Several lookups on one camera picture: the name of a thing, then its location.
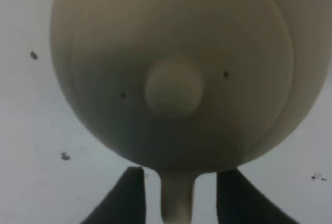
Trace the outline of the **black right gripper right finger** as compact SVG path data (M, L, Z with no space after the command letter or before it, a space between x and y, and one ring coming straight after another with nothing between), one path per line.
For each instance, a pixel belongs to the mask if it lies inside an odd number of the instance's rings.
M218 223L296 223L260 193L238 170L217 173Z

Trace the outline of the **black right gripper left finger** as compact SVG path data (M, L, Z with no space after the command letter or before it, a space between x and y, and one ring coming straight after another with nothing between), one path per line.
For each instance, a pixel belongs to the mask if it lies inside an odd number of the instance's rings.
M145 222L145 182L141 167L127 168L109 194L83 221L91 224Z

